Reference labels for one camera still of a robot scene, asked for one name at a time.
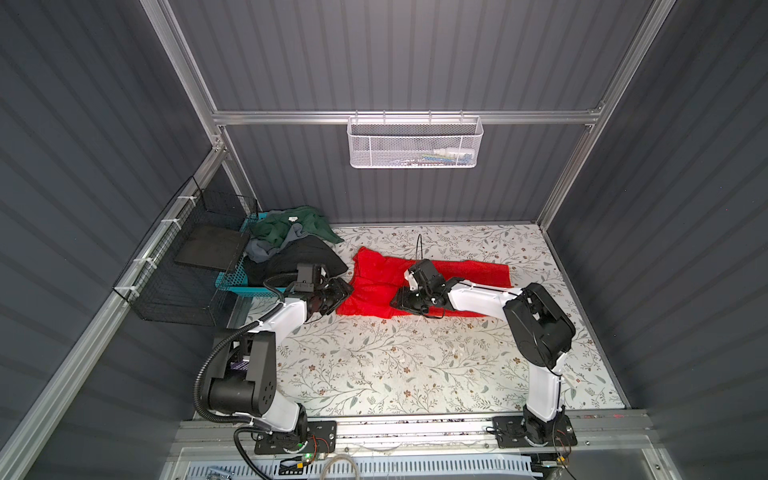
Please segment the green garment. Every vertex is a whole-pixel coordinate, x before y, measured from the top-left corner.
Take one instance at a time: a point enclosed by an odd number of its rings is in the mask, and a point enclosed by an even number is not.
[[[291,221],[289,220],[291,217],[296,217],[296,219]],[[279,247],[283,244],[288,230],[294,223],[301,223],[303,232],[317,235],[330,243],[342,243],[344,241],[331,230],[326,219],[314,207],[298,207],[279,214],[269,214],[264,220],[250,226],[250,234],[253,238],[266,240],[273,247]]]

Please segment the black wire basket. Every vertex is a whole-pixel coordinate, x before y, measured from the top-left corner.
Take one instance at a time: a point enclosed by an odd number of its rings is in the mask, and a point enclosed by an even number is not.
[[[114,290],[144,320],[226,326],[237,295],[216,288],[219,272],[180,265],[174,258],[197,225],[238,231],[247,216],[246,209],[258,210],[255,199],[198,189],[187,199],[176,219],[161,220],[169,225],[151,252],[140,259],[136,259],[136,254],[132,256],[124,272],[132,263],[140,262],[135,280],[129,285],[115,284]],[[232,259],[228,273],[234,271],[239,260],[239,257]]]

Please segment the black garment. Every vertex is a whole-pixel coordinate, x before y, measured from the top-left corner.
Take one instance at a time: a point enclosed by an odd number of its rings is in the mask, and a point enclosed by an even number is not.
[[[255,263],[245,257],[243,270],[248,276],[248,286],[262,286],[264,280],[273,275],[296,272],[299,263],[321,263],[326,266],[329,278],[347,271],[346,263],[336,255],[336,252],[314,235],[294,240],[266,262]],[[275,282],[274,286],[287,286],[289,283],[291,280],[284,280]]]

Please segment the teal plastic basket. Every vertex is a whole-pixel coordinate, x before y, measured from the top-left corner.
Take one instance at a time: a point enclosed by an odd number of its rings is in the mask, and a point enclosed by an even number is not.
[[[250,217],[245,219],[243,226],[240,227],[240,232],[246,231],[249,225],[256,223],[259,220],[264,220],[266,213],[251,214]],[[237,263],[237,268],[232,273],[219,273],[216,277],[216,288],[219,290],[227,290],[235,293],[239,296],[262,296],[269,297],[275,296],[274,293],[261,286],[248,286],[248,276],[243,270],[243,259]]]

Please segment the black mounting plate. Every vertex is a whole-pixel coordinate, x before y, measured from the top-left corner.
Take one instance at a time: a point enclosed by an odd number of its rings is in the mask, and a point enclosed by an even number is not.
[[[317,439],[317,453],[333,453],[336,450],[336,422],[308,422],[307,423],[307,442],[300,453],[314,453],[315,444],[312,437]],[[255,455],[285,455],[286,452],[280,444],[276,442],[275,435],[260,433],[254,436],[256,446],[253,448]]]
[[[546,445],[533,445],[525,438],[525,426],[523,425],[523,415],[501,415],[493,417],[493,429],[496,442],[500,449],[522,449],[525,447],[551,447],[552,440],[549,439]],[[566,415],[559,415],[554,421],[554,436],[558,440],[557,447],[575,446],[578,444],[576,433],[574,432],[571,420]]]

